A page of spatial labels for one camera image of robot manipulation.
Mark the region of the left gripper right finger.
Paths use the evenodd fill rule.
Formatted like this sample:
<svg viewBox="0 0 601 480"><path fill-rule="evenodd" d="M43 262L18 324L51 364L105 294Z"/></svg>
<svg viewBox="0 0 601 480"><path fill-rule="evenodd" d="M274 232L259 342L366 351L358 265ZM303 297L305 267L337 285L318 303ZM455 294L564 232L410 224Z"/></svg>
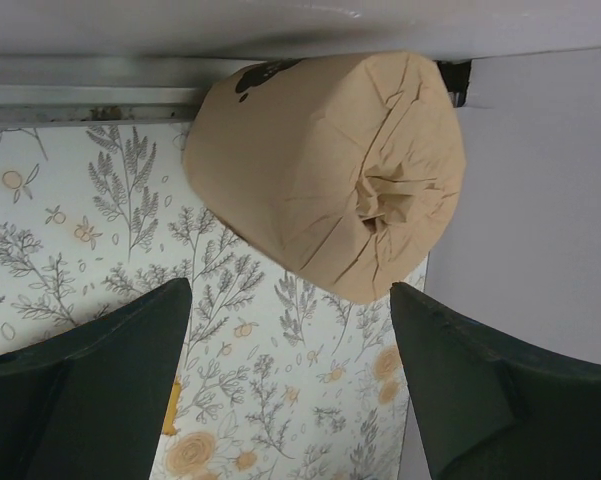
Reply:
<svg viewBox="0 0 601 480"><path fill-rule="evenodd" d="M396 342L434 479L601 479L601 365L390 290Z"/></svg>

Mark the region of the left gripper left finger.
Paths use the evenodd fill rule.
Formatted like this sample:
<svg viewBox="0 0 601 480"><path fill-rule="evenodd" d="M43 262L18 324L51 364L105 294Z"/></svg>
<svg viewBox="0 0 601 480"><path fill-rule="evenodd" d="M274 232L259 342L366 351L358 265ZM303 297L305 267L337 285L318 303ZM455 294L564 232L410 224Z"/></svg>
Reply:
<svg viewBox="0 0 601 480"><path fill-rule="evenodd" d="M0 479L147 479L192 304L176 278L0 355Z"/></svg>

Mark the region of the brown roll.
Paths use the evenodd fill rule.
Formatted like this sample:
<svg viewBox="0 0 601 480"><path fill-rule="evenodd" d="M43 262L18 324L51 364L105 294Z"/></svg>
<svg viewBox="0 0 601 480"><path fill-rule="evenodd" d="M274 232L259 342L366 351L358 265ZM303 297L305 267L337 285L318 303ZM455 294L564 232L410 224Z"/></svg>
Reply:
<svg viewBox="0 0 601 480"><path fill-rule="evenodd" d="M195 194L247 243L367 304L440 240L467 163L437 64L394 51L236 72L206 95L183 164Z"/></svg>

